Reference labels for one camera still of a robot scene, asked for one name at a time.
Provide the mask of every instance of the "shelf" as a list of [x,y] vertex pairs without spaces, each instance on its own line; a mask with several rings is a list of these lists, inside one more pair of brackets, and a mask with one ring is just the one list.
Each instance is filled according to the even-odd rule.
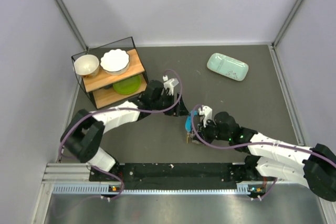
[[101,67],[99,70],[99,73],[93,77],[93,78],[83,78],[83,83],[85,85],[85,89],[87,92],[98,90],[102,87],[105,87],[107,85],[113,84],[117,81],[121,81],[123,79],[126,79],[131,76],[135,76],[137,74],[145,72],[145,69],[143,68],[139,55],[136,51],[136,49],[132,49],[127,51],[127,53],[130,56],[130,66],[128,70],[119,75],[119,76],[112,76],[108,73],[106,73]]
[[132,93],[132,94],[128,94],[128,95],[122,95],[122,94],[118,94],[115,92],[115,90],[113,88],[110,89],[98,89],[93,91],[93,97],[94,100],[96,102],[96,106],[97,109],[100,109],[102,107],[105,107],[109,104],[112,104],[114,102],[118,102],[120,100],[123,100],[127,97],[131,97],[135,94],[139,94],[140,92],[144,91],[146,89],[147,83],[144,79],[144,77],[142,75],[140,75],[141,77],[141,85],[139,87],[139,89]]

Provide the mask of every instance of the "white bowl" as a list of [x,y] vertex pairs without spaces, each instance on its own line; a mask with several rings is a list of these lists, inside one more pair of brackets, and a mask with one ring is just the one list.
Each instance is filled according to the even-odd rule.
[[94,77],[99,72],[99,59],[94,55],[83,55],[73,64],[76,74],[83,78]]
[[101,58],[100,65],[106,73],[117,76],[127,71],[130,66],[130,56],[121,49],[110,50]]

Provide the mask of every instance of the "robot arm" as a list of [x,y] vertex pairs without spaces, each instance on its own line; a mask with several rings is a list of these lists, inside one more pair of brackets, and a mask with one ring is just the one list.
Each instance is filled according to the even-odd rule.
[[[257,131],[240,127],[227,112],[217,113],[213,120],[208,116],[211,113],[212,110],[207,106],[198,110],[198,114],[203,119],[198,124],[197,132],[207,143],[213,140],[228,141],[230,146],[265,143],[265,145],[248,145],[235,149],[251,155],[246,157],[245,171],[243,171],[250,173],[251,179],[253,176],[261,175],[290,180],[308,187],[323,199],[336,201],[335,168],[310,153],[300,151],[320,154],[335,163],[336,156],[329,148],[321,144],[312,148],[274,140]],[[193,136],[193,141],[199,141],[193,132],[190,134]]]
[[[84,120],[67,139],[65,147],[81,163],[87,163],[105,172],[117,174],[119,162],[99,147],[102,136],[113,128],[125,123],[139,121],[149,115],[149,113],[145,112],[119,110],[119,108],[152,111],[171,107],[174,104],[174,87],[178,85],[178,80],[175,78],[168,80],[167,76],[164,76],[163,80],[164,83],[157,80],[149,82],[145,91],[141,92],[137,97],[125,101],[119,106],[111,107],[115,110],[94,114]],[[90,113],[86,110],[78,111],[65,130],[61,140],[64,139],[65,135],[79,120]],[[188,115],[188,110],[184,106],[182,97],[174,108],[164,112],[164,114],[172,116]]]

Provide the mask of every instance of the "white wall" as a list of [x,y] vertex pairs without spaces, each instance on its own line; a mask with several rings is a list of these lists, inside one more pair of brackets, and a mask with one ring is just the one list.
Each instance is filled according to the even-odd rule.
[[306,141],[336,152],[335,0],[305,0],[278,53]]
[[90,46],[272,42],[295,0],[64,0]]
[[28,223],[56,158],[81,51],[54,0],[0,0],[0,222]]

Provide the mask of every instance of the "mint green tray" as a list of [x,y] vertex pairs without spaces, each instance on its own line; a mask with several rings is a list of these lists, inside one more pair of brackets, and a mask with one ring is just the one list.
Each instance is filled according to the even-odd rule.
[[236,81],[244,80],[248,71],[248,64],[219,53],[211,55],[206,66],[208,69]]

